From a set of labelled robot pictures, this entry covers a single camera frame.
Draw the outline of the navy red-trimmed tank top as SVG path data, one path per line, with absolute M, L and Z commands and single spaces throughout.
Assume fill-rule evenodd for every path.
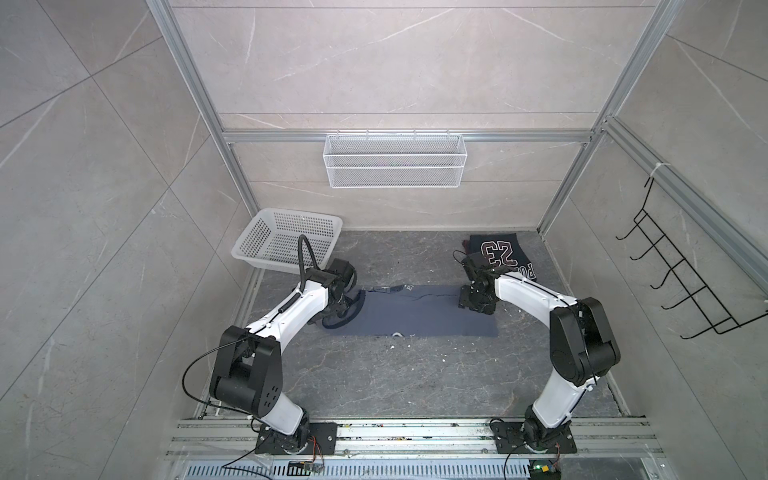
M 516 233 L 473 234 L 462 246 L 469 255 L 481 253 L 493 267 L 510 267 L 532 281 L 537 280 L 533 263 L 520 246 Z

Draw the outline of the grey-blue tank top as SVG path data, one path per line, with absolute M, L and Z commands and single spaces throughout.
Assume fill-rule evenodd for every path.
M 359 289 L 355 304 L 320 325 L 333 335 L 444 337 L 498 336 L 496 319 L 459 306 L 458 285 L 397 285 Z

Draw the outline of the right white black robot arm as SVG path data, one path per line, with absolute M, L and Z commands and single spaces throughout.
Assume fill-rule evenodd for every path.
M 561 294 L 511 270 L 467 266 L 465 273 L 469 283 L 460 290 L 462 308 L 490 315 L 503 301 L 548 329 L 552 373 L 521 426 L 522 445 L 544 452 L 565 436 L 587 391 L 620 362 L 605 309 L 595 298 Z

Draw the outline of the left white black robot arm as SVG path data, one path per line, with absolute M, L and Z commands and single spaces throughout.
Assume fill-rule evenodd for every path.
M 312 269 L 275 308 L 240 328 L 222 334 L 216 352 L 209 393 L 226 406 L 243 410 L 268 426 L 289 454 L 310 442 L 306 410 L 283 392 L 282 353 L 307 324 L 336 318 L 342 326 L 355 318 L 364 302 L 354 273 Z

